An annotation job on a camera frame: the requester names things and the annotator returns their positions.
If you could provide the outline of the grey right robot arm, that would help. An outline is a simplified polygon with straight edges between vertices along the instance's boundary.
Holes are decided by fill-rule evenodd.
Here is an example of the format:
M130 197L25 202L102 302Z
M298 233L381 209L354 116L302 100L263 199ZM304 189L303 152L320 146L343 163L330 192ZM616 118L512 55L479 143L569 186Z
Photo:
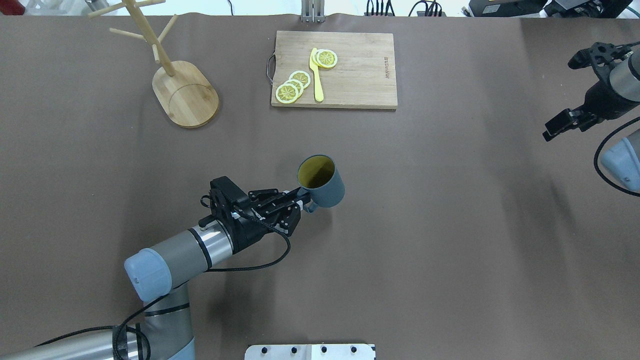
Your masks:
M579 50L568 62L570 69L592 67L598 81L585 93L583 104L563 109L545 124L542 136L547 142L573 129L586 132L595 125L619 119L640 104L639 55L633 51L638 42L615 45L595 42ZM608 134L599 144L593 166L599 177L622 193L638 197L640 186L639 131L622 137L602 153L612 137L638 123L627 121Z

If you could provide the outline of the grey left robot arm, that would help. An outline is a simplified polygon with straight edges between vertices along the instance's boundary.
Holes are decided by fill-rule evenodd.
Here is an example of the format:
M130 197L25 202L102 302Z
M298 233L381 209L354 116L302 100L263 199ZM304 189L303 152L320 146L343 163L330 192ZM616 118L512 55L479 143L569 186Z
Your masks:
M206 272L226 272L218 264L277 234L291 250L290 235L302 212L321 202L304 187L245 193L227 177L215 178L201 198L210 209L194 227L128 258L125 271L142 308L118 325L66 333L5 360L193 360L195 336L188 283Z

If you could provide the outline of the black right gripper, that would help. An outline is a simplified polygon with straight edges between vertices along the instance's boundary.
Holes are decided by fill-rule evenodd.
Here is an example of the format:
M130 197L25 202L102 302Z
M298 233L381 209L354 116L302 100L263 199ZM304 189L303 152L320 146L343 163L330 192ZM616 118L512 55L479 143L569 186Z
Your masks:
M576 128L581 132L587 132L599 122L619 119L638 105L638 101L617 94L610 85L599 80L586 91L580 110L563 109L545 123L542 137L546 142L550 142L558 135Z

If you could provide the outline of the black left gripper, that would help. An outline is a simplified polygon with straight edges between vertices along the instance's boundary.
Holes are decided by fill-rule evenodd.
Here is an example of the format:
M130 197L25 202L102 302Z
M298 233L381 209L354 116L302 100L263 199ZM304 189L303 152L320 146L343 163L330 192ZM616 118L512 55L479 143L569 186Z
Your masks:
M279 231L290 236L302 218L303 206L310 197L298 194L300 188L279 191L276 188L252 190L248 193L250 206L236 208L232 219L218 220L212 215L209 198L209 226L219 224L227 234L233 253L238 253L262 240L265 235Z

